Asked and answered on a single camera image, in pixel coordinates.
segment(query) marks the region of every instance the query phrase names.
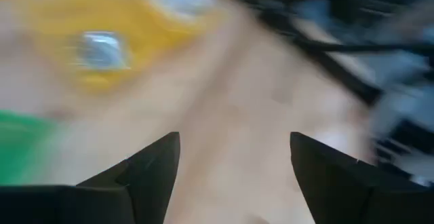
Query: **green object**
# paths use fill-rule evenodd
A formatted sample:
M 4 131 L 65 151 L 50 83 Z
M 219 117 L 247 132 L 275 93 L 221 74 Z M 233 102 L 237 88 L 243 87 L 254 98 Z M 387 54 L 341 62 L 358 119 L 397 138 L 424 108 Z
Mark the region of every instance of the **green object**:
M 14 184 L 31 167 L 36 147 L 53 123 L 45 119 L 0 111 L 0 185 Z

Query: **wooden floor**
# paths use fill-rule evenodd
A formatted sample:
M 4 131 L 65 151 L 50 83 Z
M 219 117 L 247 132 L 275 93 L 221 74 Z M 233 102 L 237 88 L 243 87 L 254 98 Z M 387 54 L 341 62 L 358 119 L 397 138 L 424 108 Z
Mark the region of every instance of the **wooden floor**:
M 218 28 L 100 98 L 72 92 L 34 53 L 12 53 L 6 47 L 23 36 L 2 29 L 0 109 L 61 125 L 34 162 L 38 175 L 23 181 L 76 184 L 178 130 L 166 223 L 313 223 L 292 170 L 290 132 L 369 160 L 367 112 L 241 6 L 223 2 L 229 14 Z

